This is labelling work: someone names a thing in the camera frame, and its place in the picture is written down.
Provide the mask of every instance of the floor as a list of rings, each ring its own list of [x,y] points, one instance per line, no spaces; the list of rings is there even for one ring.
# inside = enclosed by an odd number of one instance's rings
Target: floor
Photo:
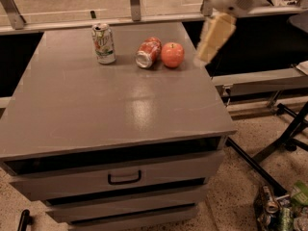
[[[279,99],[298,111],[308,100],[307,96]],[[227,108],[238,132],[231,138],[250,156],[277,139],[292,120],[288,115],[274,115],[266,101],[232,103]],[[308,135],[298,135],[308,142]],[[200,203],[197,217],[180,222],[167,223],[130,231],[254,231],[257,230],[253,200],[258,188],[266,181],[252,169],[231,147],[225,147],[225,158],[217,174],[208,183],[204,202]],[[308,153],[302,149],[295,152],[277,150],[262,167],[290,191],[296,180],[307,181]],[[29,209],[34,224],[30,231],[65,231],[66,224],[58,224],[44,213],[40,202],[30,202],[10,186],[10,177],[0,170],[0,230],[16,230],[20,213]]]

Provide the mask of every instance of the cabinet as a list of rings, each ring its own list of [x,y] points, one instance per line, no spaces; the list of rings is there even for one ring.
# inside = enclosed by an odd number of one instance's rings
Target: cabinet
[[[192,218],[235,132],[181,23],[113,27],[114,64],[97,62],[90,29],[45,32],[0,120],[12,186],[70,230],[121,230]],[[185,61],[140,69],[148,37]]]

